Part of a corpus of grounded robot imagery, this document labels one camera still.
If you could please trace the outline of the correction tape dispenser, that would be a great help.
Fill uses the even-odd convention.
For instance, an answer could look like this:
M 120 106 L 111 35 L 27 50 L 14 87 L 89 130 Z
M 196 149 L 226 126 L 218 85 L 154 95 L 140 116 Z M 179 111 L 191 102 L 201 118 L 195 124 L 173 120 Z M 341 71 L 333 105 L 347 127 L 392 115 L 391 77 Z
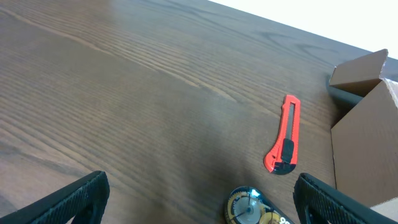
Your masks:
M 234 189 L 224 204 L 227 224 L 293 224 L 260 190 L 250 186 Z

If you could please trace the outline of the red utility knife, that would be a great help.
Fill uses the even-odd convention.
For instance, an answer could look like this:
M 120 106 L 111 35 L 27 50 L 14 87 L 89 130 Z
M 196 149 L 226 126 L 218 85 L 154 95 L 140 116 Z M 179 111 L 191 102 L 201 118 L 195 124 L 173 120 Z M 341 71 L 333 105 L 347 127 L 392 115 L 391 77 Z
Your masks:
M 296 96 L 285 96 L 277 139 L 264 157 L 264 167 L 271 174 L 288 174 L 292 172 L 297 165 L 300 109 L 301 102 Z

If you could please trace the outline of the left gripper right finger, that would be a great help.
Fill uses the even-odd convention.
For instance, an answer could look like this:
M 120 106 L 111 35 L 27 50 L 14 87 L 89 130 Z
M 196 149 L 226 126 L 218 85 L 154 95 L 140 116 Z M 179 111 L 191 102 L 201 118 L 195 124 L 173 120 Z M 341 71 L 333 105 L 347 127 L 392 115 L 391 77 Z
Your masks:
M 301 223 L 397 224 L 308 173 L 299 175 L 293 198 Z

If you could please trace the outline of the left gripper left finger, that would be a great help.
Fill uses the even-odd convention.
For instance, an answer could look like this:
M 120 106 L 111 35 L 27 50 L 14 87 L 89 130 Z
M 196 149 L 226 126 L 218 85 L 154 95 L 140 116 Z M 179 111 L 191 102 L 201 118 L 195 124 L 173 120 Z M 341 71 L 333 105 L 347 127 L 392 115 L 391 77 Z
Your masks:
M 1 218 L 1 223 L 101 223 L 109 199 L 104 171 L 94 171 Z

